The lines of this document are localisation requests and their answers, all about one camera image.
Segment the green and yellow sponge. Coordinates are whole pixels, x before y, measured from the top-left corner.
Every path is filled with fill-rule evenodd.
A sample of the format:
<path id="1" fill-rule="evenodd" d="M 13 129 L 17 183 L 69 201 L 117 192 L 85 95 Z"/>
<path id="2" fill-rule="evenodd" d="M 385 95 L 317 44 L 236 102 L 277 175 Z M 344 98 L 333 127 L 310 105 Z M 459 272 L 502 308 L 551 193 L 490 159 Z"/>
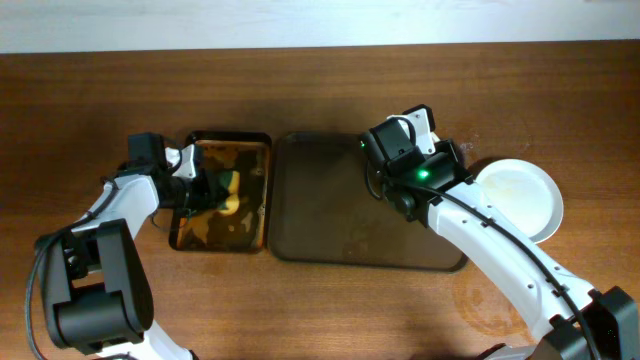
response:
<path id="1" fill-rule="evenodd" d="M 221 216 L 230 216 L 237 212 L 240 206 L 239 186 L 240 173 L 237 171 L 222 171 L 218 174 L 220 186 L 219 201 L 216 210 Z"/>

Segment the white plate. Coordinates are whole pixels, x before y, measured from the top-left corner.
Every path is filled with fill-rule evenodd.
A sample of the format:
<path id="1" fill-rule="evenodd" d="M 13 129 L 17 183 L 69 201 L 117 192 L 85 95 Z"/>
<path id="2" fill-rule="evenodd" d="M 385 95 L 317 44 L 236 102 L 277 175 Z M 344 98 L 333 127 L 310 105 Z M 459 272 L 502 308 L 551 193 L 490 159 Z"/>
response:
<path id="1" fill-rule="evenodd" d="M 564 201 L 555 181 L 540 167 L 502 159 L 476 177 L 489 199 L 534 243 L 551 238 L 561 226 Z"/>
<path id="2" fill-rule="evenodd" d="M 431 132 L 430 133 L 430 137 L 431 137 L 431 140 L 432 140 L 432 142 L 434 144 L 437 144 L 438 142 L 441 141 L 441 139 L 437 136 L 437 134 L 435 132 Z"/>

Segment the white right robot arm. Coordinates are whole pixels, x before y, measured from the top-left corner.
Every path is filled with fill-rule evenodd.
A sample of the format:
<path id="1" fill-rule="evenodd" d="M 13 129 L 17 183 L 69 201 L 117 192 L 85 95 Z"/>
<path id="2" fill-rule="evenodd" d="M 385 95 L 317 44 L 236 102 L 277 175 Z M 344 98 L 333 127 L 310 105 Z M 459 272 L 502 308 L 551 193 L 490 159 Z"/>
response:
<path id="1" fill-rule="evenodd" d="M 420 221 L 461 250 L 506 296 L 535 344 L 498 344 L 485 359 L 636 359 L 636 302 L 614 286 L 601 293 L 539 248 L 558 229 L 564 205 L 550 176 L 506 159 L 473 176 L 450 139 L 434 132 L 420 104 L 364 132 L 374 198 Z"/>

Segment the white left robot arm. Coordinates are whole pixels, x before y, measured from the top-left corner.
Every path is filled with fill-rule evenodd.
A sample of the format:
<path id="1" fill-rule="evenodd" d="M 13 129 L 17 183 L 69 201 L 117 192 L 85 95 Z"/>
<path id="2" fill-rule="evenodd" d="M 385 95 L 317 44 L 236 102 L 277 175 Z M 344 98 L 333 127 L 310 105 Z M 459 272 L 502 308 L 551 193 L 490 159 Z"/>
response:
<path id="1" fill-rule="evenodd" d="M 32 324 L 39 289 L 49 338 L 102 359 L 192 359 L 154 319 L 149 282 L 134 244 L 160 209 L 185 217 L 239 206 L 240 175 L 201 165 L 196 144 L 172 148 L 156 133 L 128 138 L 128 158 L 104 179 L 98 200 L 76 222 L 40 237 L 26 285 L 28 345 L 37 358 Z"/>

